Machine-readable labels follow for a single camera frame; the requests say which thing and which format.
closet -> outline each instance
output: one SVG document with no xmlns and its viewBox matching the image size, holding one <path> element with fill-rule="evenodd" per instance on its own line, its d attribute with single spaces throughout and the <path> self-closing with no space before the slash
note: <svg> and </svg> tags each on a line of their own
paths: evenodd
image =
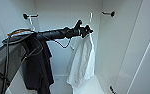
<svg viewBox="0 0 150 94">
<path fill-rule="evenodd" d="M 113 11 L 113 17 L 102 13 Z M 37 32 L 73 28 L 79 19 L 81 26 L 88 24 L 94 31 L 95 76 L 75 94 L 150 94 L 150 0 L 0 0 L 0 47 L 8 33 L 32 28 L 23 14 L 38 15 L 31 19 Z M 63 46 L 69 43 L 67 38 L 57 41 Z M 73 93 L 66 82 L 72 65 L 71 42 L 62 48 L 47 41 L 54 77 L 51 94 Z M 21 71 L 6 93 L 37 94 L 26 89 Z"/>
</svg>

wall hook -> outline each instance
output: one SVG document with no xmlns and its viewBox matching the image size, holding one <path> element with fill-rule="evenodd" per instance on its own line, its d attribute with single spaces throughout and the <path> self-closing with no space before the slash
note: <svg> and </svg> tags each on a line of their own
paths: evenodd
<svg viewBox="0 0 150 94">
<path fill-rule="evenodd" d="M 27 15 L 27 14 L 23 14 L 24 19 L 28 19 L 28 17 L 38 17 L 38 15 Z"/>
<path fill-rule="evenodd" d="M 111 13 L 102 12 L 102 14 L 104 14 L 104 15 L 111 15 L 111 17 L 113 17 L 113 16 L 115 16 L 115 11 L 113 11 Z"/>
</svg>

fabric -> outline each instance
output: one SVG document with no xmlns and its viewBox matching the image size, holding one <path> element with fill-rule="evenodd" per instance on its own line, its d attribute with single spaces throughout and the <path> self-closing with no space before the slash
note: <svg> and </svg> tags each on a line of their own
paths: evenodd
<svg viewBox="0 0 150 94">
<path fill-rule="evenodd" d="M 25 42 L 28 47 L 27 52 L 30 53 L 36 49 L 32 56 L 26 59 L 25 85 L 29 90 L 36 90 L 38 94 L 50 94 L 49 86 L 54 83 L 54 80 L 49 60 L 51 53 L 46 41 L 39 42 L 34 34 Z"/>
<path fill-rule="evenodd" d="M 95 66 L 95 52 L 94 44 L 91 35 L 86 36 L 84 39 L 78 38 L 78 41 L 74 42 L 78 46 L 74 49 L 74 57 L 72 60 L 72 66 L 70 74 L 67 79 L 67 83 L 70 84 L 73 90 L 77 90 L 85 79 L 90 79 L 94 76 Z"/>
</svg>

dark clothing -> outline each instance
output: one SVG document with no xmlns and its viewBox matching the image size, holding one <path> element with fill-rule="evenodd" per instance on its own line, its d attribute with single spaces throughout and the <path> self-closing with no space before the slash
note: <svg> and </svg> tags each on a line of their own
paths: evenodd
<svg viewBox="0 0 150 94">
<path fill-rule="evenodd" d="M 47 43 L 38 41 L 36 34 L 26 39 L 25 42 L 28 54 L 33 52 L 26 59 L 25 85 L 27 89 L 36 90 L 38 94 L 50 94 L 49 86 L 54 81 L 49 60 L 51 53 Z"/>
</svg>

hook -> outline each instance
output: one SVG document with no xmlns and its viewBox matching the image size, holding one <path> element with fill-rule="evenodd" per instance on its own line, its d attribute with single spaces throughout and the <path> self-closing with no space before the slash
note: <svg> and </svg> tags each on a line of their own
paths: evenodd
<svg viewBox="0 0 150 94">
<path fill-rule="evenodd" d="M 91 21 L 92 21 L 92 16 L 93 16 L 93 13 L 92 12 L 90 12 L 90 18 L 89 18 L 89 22 L 88 22 L 88 24 L 90 24 L 91 23 Z"/>
<path fill-rule="evenodd" d="M 30 24 L 31 24 L 31 26 L 32 26 L 32 28 L 33 28 L 33 31 L 35 31 L 35 26 L 33 25 L 33 23 L 32 23 L 32 17 L 38 17 L 38 15 L 27 15 L 27 14 L 23 14 L 23 17 L 24 17 L 24 19 L 28 19 L 29 18 L 29 21 L 30 21 Z"/>
<path fill-rule="evenodd" d="M 27 14 L 23 14 L 24 19 L 28 19 L 28 17 L 38 17 L 38 15 L 27 15 Z"/>
<path fill-rule="evenodd" d="M 111 13 L 102 12 L 102 14 L 104 14 L 104 15 L 111 15 L 111 17 L 113 17 L 113 16 L 115 16 L 115 11 L 113 11 Z"/>
</svg>

